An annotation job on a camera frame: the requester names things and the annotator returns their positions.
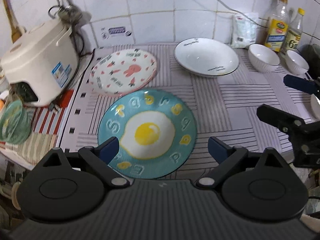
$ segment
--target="black container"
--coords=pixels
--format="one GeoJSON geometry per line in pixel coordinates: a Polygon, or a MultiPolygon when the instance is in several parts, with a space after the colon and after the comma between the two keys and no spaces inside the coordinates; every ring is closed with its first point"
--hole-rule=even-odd
{"type": "Polygon", "coordinates": [[[301,56],[309,64],[308,74],[313,79],[320,77],[320,46],[316,44],[303,46],[301,56]]]}

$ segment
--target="bottle label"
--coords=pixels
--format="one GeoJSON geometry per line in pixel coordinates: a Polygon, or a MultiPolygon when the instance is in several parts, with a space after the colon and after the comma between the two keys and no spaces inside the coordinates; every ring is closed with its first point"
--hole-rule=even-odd
{"type": "Polygon", "coordinates": [[[300,38],[301,35],[289,30],[284,42],[284,51],[287,51],[288,49],[295,50],[298,46],[300,38]]]}
{"type": "Polygon", "coordinates": [[[287,30],[288,25],[285,22],[272,19],[264,45],[274,51],[280,51],[287,30]]]}

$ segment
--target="blue plate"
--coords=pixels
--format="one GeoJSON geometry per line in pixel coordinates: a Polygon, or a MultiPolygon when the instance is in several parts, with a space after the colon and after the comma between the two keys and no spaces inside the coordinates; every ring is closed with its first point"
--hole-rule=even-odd
{"type": "Polygon", "coordinates": [[[120,149],[109,166],[140,179],[163,177],[189,157],[196,140],[191,110],[171,93],[143,89],[116,101],[104,114],[98,143],[112,136],[120,149]]]}

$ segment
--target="wooden handle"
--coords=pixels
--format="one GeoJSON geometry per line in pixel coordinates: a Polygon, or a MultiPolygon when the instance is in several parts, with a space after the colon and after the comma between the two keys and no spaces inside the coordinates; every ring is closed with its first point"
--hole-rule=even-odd
{"type": "Polygon", "coordinates": [[[9,6],[8,0],[3,0],[3,5],[5,12],[7,13],[7,17],[11,28],[11,40],[12,43],[15,43],[22,36],[22,33],[20,29],[17,27],[17,25],[14,24],[13,14],[9,6]]]}

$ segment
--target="fried egg design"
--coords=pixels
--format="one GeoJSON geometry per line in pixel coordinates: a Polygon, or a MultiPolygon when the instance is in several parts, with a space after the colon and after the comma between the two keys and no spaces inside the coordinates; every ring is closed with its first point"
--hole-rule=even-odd
{"type": "Polygon", "coordinates": [[[174,125],[165,114],[145,111],[127,122],[120,145],[135,159],[154,159],[169,150],[174,135],[174,125]]]}

